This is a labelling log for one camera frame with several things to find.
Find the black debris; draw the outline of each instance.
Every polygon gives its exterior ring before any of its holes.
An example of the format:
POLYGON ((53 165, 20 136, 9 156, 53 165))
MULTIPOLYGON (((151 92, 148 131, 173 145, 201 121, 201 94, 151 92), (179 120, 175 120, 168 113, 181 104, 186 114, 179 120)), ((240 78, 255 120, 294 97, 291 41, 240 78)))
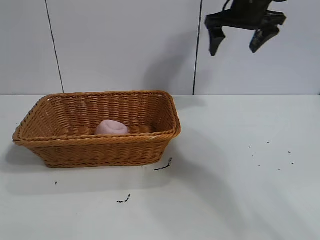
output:
POLYGON ((166 168, 170 167, 171 162, 172 162, 172 157, 170 157, 167 166, 164 166, 164 167, 161 167, 161 168, 157 168, 157 169, 155 169, 155 171, 162 170, 162 169, 166 169, 166 168))
POLYGON ((116 201, 116 202, 117 202, 117 203, 120 203, 120 204, 126 203, 126 202, 128 202, 130 196, 131 196, 131 193, 128 195, 128 198, 127 198, 125 201, 116 201))

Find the pink object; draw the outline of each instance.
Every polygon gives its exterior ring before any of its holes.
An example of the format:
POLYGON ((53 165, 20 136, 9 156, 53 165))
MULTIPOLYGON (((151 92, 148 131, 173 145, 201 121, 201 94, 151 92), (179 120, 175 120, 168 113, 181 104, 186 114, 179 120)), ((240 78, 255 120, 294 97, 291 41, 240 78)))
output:
POLYGON ((128 133, 128 128, 126 125, 118 121, 104 120, 95 130, 95 135, 99 134, 114 134, 114 135, 124 135, 128 133))

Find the black cable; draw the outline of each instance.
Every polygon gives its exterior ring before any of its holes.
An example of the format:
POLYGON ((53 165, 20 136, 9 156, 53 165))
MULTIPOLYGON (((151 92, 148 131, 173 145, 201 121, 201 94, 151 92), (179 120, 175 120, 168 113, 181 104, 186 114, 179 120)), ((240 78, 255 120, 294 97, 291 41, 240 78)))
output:
POLYGON ((172 157, 170 157, 167 166, 164 166, 164 167, 161 167, 161 168, 157 168, 157 169, 154 169, 154 170, 155 170, 155 171, 158 171, 158 170, 166 169, 166 168, 170 167, 171 162, 172 162, 172 157))
POLYGON ((228 5, 228 3, 230 3, 231 0, 226 0, 225 4, 223 5, 222 11, 226 10, 226 7, 228 5))
POLYGON ((53 50, 54 50, 56 65, 57 65, 57 69, 58 69, 58 73, 59 73, 59 77, 60 77, 61 88, 62 88, 62 92, 65 93, 64 83, 63 83, 63 81, 62 81, 61 70, 60 70, 60 65, 59 65, 59 60, 58 60, 57 49, 56 49, 56 43, 55 43, 55 38, 54 38, 54 32, 53 32, 53 30, 52 30, 52 25, 51 25, 51 20, 50 20, 50 15, 49 15, 49 9, 48 9, 47 0, 44 0, 44 3, 45 3, 45 8, 46 8, 46 14, 47 14, 47 16, 48 16, 49 28, 50 28, 50 31, 51 31, 51 38, 52 38, 52 43, 53 43, 53 50))
POLYGON ((199 55, 199 44, 200 44, 200 31, 201 31, 201 18, 202 18, 202 6, 204 0, 200 0, 200 12, 199 12, 199 24, 198 24, 198 36, 196 39, 196 51, 195 51, 195 64, 193 74, 193 90, 192 95, 195 95, 196 91, 196 79, 197 79, 197 67, 198 67, 198 55, 199 55))

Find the basket rim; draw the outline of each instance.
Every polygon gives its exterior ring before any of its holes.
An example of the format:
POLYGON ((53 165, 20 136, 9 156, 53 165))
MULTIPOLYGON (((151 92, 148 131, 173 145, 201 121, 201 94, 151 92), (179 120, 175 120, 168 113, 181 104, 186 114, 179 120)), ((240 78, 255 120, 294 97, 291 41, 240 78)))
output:
POLYGON ((132 90, 132 91, 104 91, 104 92, 73 92, 73 93, 55 93, 42 97, 34 105, 34 107, 25 116, 20 125, 16 128, 12 139, 13 142, 21 146, 61 146, 61 145, 88 145, 88 144, 116 144, 116 143, 140 143, 145 141, 165 141, 172 139, 181 132, 181 125, 176 110, 173 97, 162 90, 132 90), (160 94, 167 96, 170 103, 171 111, 174 115, 174 127, 168 131, 160 131, 153 133, 132 133, 126 135, 80 135, 80 136, 48 136, 48 137, 23 137, 21 136, 25 126, 32 120, 33 115, 41 106, 52 98, 64 97, 90 97, 90 96, 108 96, 108 95, 135 95, 135 94, 160 94))

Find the white wall panel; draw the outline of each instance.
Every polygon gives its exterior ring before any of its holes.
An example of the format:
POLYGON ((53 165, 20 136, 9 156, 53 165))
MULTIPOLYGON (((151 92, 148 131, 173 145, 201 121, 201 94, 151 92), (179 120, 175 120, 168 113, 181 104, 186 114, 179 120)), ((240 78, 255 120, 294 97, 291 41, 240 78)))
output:
POLYGON ((44 0, 0 1, 0 94, 62 91, 44 0))
POLYGON ((48 0, 66 92, 193 91, 200 0, 48 0))
POLYGON ((270 10, 287 16, 278 36, 256 53, 249 44, 254 31, 224 27, 226 39, 216 56, 209 54, 204 25, 225 0, 203 0, 195 94, 319 94, 320 22, 317 0, 273 2, 270 10))

